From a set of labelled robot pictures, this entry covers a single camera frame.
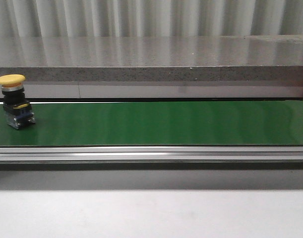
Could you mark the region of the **green conveyor belt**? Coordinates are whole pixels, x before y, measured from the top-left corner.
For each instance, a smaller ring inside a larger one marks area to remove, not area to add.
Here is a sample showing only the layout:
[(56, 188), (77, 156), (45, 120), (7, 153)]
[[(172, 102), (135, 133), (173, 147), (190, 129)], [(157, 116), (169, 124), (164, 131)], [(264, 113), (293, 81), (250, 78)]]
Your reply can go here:
[(303, 101), (34, 104), (36, 123), (0, 146), (303, 145)]

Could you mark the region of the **grey speckled stone counter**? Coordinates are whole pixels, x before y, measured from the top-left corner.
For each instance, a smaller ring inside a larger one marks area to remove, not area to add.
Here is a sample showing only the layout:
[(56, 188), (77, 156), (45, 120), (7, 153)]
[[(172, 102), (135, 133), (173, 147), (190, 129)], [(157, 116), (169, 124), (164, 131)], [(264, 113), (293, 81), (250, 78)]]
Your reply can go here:
[(303, 81), (303, 36), (0, 37), (28, 81)]

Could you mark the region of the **white pleated curtain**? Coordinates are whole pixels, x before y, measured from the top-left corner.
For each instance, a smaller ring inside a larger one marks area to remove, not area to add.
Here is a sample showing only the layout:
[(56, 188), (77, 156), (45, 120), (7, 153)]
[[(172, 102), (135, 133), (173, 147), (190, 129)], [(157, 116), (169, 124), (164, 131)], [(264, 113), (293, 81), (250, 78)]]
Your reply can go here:
[(0, 0), (0, 37), (303, 35), (303, 0)]

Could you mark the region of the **aluminium conveyor frame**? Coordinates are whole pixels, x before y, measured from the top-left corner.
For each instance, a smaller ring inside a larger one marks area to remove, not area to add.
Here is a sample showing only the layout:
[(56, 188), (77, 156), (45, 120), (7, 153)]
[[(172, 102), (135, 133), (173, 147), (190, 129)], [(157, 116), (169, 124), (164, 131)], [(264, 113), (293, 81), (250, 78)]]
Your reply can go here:
[(0, 170), (303, 170), (303, 146), (4, 146)]

